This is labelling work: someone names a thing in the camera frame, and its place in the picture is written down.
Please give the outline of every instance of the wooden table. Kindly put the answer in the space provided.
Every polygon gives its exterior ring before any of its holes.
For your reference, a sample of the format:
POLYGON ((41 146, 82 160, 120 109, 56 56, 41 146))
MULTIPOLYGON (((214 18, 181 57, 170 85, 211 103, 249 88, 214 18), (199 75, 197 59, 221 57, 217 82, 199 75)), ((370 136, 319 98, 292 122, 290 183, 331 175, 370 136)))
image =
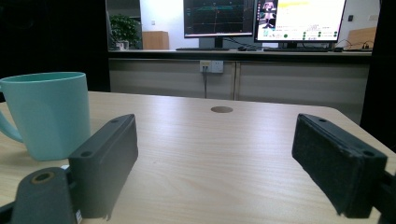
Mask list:
MULTIPOLYGON (((348 219, 335 209, 291 156, 296 118, 328 119, 389 156, 396 156, 339 111, 168 96, 90 92, 92 133, 106 122, 135 114, 139 157, 109 222, 241 224, 376 223, 348 219), (215 106, 233 111, 218 113, 215 106)), ((0 109, 10 118, 6 103, 0 109)), ((34 161, 24 146, 0 134, 0 204, 14 201, 19 182, 33 171, 67 161, 34 161)))

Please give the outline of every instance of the mug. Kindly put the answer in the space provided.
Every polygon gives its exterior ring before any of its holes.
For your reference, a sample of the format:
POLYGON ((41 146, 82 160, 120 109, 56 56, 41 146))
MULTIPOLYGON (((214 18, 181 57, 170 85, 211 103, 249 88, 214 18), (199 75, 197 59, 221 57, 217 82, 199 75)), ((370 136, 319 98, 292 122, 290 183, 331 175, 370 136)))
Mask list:
POLYGON ((0 111, 0 131, 24 143, 37 161, 66 159, 91 136, 84 73, 5 77, 0 79, 0 91, 16 126, 0 111))

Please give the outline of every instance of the potted plant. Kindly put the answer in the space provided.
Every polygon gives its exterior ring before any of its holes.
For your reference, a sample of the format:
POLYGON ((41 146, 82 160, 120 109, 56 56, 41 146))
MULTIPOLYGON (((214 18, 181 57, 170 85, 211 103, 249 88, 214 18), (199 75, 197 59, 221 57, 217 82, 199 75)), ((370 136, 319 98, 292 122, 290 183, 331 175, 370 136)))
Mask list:
POLYGON ((138 43, 141 41, 137 34, 139 22, 128 16, 118 14, 110 16, 110 24, 114 41, 119 43, 128 41, 127 46, 138 49, 138 43))

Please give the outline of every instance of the screen display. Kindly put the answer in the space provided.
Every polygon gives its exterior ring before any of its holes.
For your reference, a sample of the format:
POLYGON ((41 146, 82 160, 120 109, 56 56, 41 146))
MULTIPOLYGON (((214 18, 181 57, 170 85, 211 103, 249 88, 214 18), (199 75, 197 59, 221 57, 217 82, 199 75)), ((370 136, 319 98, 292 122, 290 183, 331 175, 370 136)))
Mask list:
POLYGON ((255 42, 337 42, 346 0, 258 0, 255 42))
POLYGON ((253 36, 254 0, 184 0, 184 37, 253 36))

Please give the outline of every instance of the white wall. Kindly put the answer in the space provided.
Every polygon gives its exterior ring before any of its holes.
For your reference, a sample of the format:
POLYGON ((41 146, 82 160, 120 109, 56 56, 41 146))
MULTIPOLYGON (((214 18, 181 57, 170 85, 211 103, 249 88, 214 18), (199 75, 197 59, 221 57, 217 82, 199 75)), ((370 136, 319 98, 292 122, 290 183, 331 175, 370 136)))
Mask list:
MULTIPOLYGON (((198 39, 183 37, 183 0, 140 0, 142 31, 167 31, 169 48, 198 47, 198 39)), ((377 21, 369 21, 370 15, 379 14, 378 0, 346 0, 346 8, 337 47, 347 45, 349 30, 374 27, 377 21), (347 21, 353 15, 353 21, 347 21)))

